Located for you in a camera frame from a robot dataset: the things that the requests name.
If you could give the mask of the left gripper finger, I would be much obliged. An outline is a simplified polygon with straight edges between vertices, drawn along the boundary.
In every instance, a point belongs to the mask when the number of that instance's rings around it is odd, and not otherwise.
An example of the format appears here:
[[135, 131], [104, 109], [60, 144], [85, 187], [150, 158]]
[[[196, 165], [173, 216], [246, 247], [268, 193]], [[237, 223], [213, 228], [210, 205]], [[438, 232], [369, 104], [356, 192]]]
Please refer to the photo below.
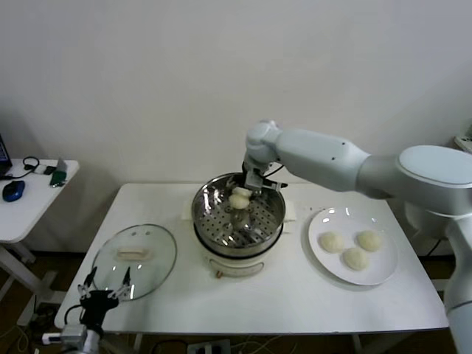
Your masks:
[[91, 269], [91, 272], [86, 276], [83, 284], [79, 284], [77, 286], [77, 291], [78, 291], [81, 299], [85, 299], [85, 298], [91, 296], [90, 288], [91, 288], [92, 283], [94, 281], [94, 276], [95, 276], [96, 272], [97, 272], [97, 267], [94, 266]]
[[109, 299], [117, 299], [117, 300], [125, 300], [131, 293], [131, 268], [128, 267], [127, 271], [125, 272], [125, 276], [123, 277], [121, 286], [117, 289], [112, 291], [109, 295]]

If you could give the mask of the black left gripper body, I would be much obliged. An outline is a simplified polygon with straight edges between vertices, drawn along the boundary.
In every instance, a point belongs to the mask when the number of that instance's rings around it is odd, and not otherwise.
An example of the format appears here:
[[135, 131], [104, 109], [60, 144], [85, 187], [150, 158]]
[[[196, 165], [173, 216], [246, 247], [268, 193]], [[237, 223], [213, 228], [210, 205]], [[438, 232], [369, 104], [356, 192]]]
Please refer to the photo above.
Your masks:
[[109, 310], [116, 308], [119, 300], [112, 295], [113, 291], [90, 291], [87, 295], [81, 296], [80, 305], [83, 308], [83, 315], [80, 323], [83, 325], [102, 325]]

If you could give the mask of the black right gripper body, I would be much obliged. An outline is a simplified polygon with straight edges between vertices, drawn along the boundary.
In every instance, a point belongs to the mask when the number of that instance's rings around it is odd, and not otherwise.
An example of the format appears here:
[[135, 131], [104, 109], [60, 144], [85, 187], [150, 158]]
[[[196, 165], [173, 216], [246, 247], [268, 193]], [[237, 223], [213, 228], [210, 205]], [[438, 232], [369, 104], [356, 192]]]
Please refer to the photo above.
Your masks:
[[252, 186], [263, 187], [263, 177], [261, 176], [260, 171], [256, 167], [248, 164], [243, 164], [242, 169], [243, 187], [245, 189], [250, 190], [250, 187]]

